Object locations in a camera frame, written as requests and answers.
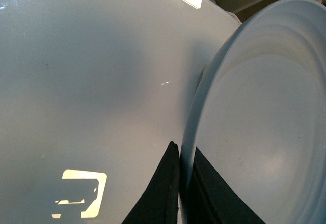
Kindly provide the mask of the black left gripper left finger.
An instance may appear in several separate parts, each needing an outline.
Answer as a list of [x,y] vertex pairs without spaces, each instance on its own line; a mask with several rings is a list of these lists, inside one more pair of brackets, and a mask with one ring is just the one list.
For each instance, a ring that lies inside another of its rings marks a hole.
[[178,145],[171,141],[146,190],[123,223],[177,223],[179,179]]

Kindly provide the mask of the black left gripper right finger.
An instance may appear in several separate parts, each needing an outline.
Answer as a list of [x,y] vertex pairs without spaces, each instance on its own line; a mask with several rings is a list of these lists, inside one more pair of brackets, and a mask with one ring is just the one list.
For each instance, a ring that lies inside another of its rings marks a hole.
[[264,223],[199,149],[191,178],[191,223]]

